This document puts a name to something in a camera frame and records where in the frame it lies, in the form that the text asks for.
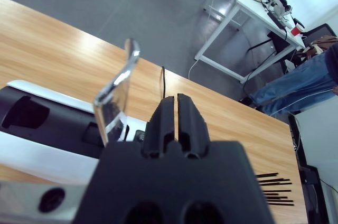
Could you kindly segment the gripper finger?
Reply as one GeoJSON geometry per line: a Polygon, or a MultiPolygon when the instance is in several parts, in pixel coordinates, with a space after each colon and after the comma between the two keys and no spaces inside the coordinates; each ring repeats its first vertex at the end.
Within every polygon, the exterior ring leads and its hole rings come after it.
{"type": "Polygon", "coordinates": [[[178,141],[187,158],[204,158],[209,150],[209,132],[191,97],[177,95],[178,101],[178,141]]]}
{"type": "Polygon", "coordinates": [[[174,97],[161,100],[146,124],[143,157],[162,157],[174,140],[174,97]]]}

